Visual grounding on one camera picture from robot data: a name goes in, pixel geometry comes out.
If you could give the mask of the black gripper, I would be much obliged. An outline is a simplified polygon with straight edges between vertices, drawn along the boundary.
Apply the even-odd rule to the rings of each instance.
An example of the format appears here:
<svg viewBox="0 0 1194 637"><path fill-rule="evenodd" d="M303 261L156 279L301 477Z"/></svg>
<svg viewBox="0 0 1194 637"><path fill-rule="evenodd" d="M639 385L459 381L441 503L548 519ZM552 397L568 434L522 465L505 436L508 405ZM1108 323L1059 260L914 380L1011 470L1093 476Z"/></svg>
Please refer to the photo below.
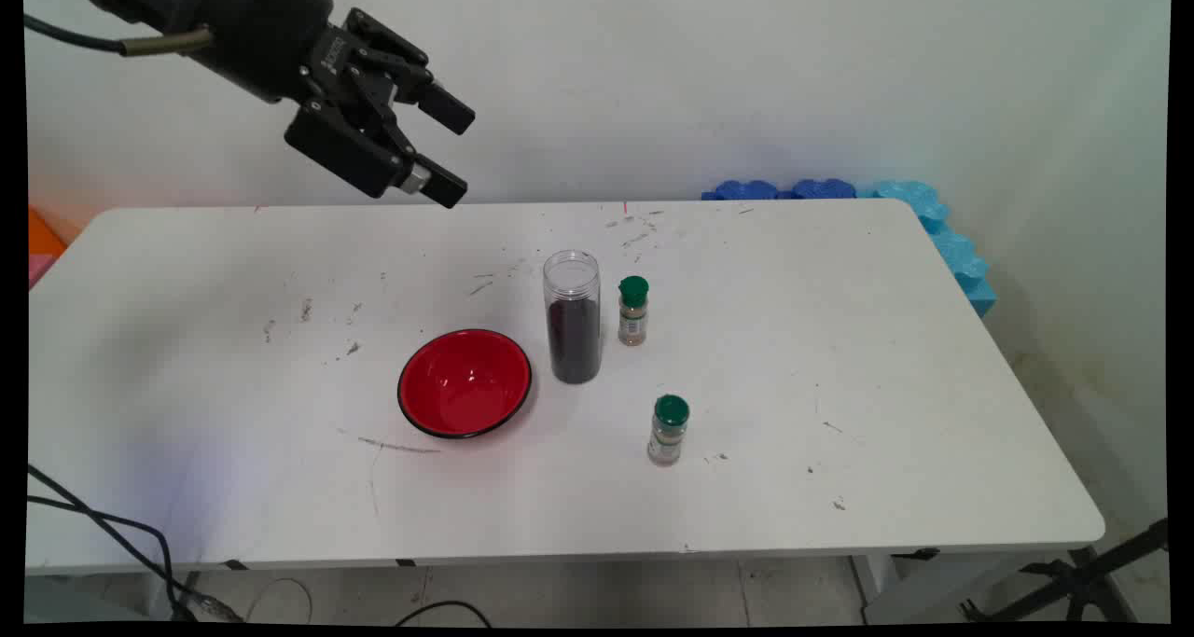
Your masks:
<svg viewBox="0 0 1194 637"><path fill-rule="evenodd" d="M429 54L384 21L353 7L341 29L358 42L350 66L363 75L337 78L315 52L336 36L333 0L90 0L155 35L122 39L123 56L181 54L265 103L301 104L285 142L367 194L388 188L424 194L455 208L468 184L417 151L396 124L393 103L416 105L453 134L475 111L433 76Z"/></svg>

